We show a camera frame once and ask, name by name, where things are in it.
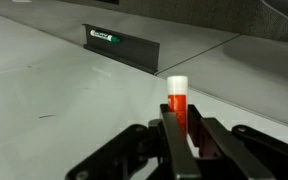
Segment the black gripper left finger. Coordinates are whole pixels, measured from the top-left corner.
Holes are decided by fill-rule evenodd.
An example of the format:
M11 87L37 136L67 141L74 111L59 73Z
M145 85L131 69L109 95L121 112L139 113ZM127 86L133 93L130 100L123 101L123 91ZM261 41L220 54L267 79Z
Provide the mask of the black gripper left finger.
M182 132L177 116L167 104L160 105L160 130L165 138L167 159L174 180L200 180L202 175Z

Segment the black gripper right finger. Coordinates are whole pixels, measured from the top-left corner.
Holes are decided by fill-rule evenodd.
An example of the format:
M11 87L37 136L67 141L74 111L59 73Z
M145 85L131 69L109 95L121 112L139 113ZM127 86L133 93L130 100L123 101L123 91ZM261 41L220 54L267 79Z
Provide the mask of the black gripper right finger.
M198 148L202 180L276 180L216 118L203 117L194 105L187 110L188 134Z

